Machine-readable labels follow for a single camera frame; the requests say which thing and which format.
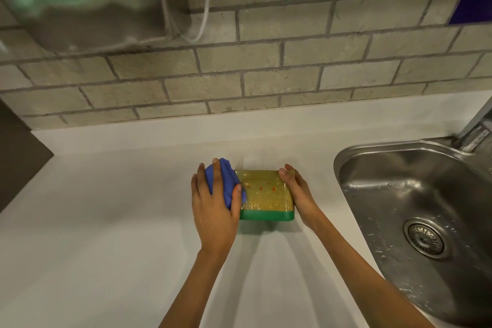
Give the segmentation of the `blue cleaning cloth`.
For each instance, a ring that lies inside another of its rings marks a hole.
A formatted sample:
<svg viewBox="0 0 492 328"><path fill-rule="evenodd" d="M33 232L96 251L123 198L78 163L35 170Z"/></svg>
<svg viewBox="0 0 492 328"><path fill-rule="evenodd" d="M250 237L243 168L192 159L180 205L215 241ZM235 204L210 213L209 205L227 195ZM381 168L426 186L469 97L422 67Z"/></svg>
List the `blue cleaning cloth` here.
<svg viewBox="0 0 492 328"><path fill-rule="evenodd" d="M223 187L222 202L225 204L225 207L227 207L227 209L230 211L233 191L237 185L241 185L241 182L235 170L232 168L231 163L227 159L220 158L218 162L220 164L221 180L222 180L222 187ZM204 174L210 191L210 196L212 197L212 202L218 201L218 199L217 200L213 199L213 187L214 187L213 164L205 168Z"/></svg>

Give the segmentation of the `dark brown cabinet side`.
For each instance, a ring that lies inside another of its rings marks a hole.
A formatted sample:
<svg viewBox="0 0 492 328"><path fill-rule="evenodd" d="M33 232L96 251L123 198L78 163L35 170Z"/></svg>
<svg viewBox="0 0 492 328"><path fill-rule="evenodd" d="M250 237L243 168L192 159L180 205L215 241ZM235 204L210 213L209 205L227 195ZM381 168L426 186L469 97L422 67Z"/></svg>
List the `dark brown cabinet side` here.
<svg viewBox="0 0 492 328"><path fill-rule="evenodd" d="M53 155L0 100L0 213Z"/></svg>

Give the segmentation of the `yellow green sponge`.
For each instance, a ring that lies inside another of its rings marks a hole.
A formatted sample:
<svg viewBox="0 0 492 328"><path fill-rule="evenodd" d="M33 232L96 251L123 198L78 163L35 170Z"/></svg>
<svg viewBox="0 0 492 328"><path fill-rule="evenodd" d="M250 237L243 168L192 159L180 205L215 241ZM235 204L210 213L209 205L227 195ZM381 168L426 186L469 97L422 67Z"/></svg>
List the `yellow green sponge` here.
<svg viewBox="0 0 492 328"><path fill-rule="evenodd" d="M236 174L245 193L240 220L294 220L292 193L277 170L236 170Z"/></svg>

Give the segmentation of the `chrome faucet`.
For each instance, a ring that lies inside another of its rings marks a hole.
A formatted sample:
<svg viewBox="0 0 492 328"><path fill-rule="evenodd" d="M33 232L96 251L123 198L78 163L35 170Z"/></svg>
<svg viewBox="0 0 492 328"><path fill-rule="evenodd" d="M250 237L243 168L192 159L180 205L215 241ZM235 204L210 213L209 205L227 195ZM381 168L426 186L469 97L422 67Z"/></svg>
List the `chrome faucet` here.
<svg viewBox="0 0 492 328"><path fill-rule="evenodd" d="M452 140L452 147L464 153L473 153L487 137L492 137L492 96Z"/></svg>

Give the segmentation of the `person's left forearm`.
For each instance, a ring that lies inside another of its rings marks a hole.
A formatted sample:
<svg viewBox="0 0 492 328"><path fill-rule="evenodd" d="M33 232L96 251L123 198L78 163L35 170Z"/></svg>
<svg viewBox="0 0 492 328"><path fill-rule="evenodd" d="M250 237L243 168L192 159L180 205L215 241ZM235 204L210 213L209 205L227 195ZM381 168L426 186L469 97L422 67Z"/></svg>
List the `person's left forearm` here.
<svg viewBox="0 0 492 328"><path fill-rule="evenodd" d="M199 328L228 254L228 250L200 249L188 277L158 328Z"/></svg>

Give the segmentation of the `person's right hand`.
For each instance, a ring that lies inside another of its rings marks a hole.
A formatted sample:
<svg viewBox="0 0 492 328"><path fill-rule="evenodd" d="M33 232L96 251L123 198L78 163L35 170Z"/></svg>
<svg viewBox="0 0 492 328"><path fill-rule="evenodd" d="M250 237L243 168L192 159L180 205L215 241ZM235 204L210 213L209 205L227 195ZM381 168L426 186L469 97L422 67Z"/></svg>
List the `person's right hand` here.
<svg viewBox="0 0 492 328"><path fill-rule="evenodd" d="M294 167L286 163L284 168ZM299 184L299 193L297 200L294 201L294 205L297 208L303 223L314 232L317 232L317 229L322 224L323 219L326 217L322 210L319 208L318 204L315 202L308 183L300 175L297 169L295 176Z"/></svg>

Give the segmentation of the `stainless steel sink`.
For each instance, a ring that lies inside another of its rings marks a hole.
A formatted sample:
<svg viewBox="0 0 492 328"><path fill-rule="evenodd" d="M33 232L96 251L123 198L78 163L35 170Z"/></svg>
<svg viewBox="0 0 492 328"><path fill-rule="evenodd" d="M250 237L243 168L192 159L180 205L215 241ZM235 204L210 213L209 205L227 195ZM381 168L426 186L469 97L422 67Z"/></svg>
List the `stainless steel sink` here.
<svg viewBox="0 0 492 328"><path fill-rule="evenodd" d="M492 158L450 138L349 147L334 171L382 275L424 312L447 323L492 328ZM403 224L440 226L452 256L430 259Z"/></svg>

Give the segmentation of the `person's right forearm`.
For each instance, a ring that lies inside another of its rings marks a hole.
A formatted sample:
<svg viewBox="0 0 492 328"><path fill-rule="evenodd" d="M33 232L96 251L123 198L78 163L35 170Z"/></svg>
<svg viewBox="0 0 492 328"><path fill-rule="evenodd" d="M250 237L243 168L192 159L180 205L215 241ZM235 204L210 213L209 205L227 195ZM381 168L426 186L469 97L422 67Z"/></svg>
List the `person's right forearm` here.
<svg viewBox="0 0 492 328"><path fill-rule="evenodd" d="M435 328L317 209L306 225L319 238L370 328Z"/></svg>

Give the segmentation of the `person's left hand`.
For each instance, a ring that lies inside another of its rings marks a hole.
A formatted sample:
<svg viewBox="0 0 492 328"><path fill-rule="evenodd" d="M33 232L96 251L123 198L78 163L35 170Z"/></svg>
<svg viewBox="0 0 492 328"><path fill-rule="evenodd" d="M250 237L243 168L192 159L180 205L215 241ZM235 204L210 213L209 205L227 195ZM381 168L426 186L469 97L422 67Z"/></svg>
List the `person's left hand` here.
<svg viewBox="0 0 492 328"><path fill-rule="evenodd" d="M230 212L224 203L212 202L204 170L205 165L201 163L194 174L198 176L199 203L192 207L201 249L230 251L237 235L241 212Z"/></svg>

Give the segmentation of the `metal sink drain strainer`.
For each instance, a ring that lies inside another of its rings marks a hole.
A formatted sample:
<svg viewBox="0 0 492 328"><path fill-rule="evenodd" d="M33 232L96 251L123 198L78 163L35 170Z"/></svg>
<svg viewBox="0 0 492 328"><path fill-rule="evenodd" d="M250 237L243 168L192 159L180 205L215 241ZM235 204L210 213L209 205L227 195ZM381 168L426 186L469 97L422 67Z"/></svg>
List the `metal sink drain strainer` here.
<svg viewBox="0 0 492 328"><path fill-rule="evenodd" d="M432 221L412 218L404 222L403 233L409 245L420 254L434 260L452 256L452 245L444 230Z"/></svg>

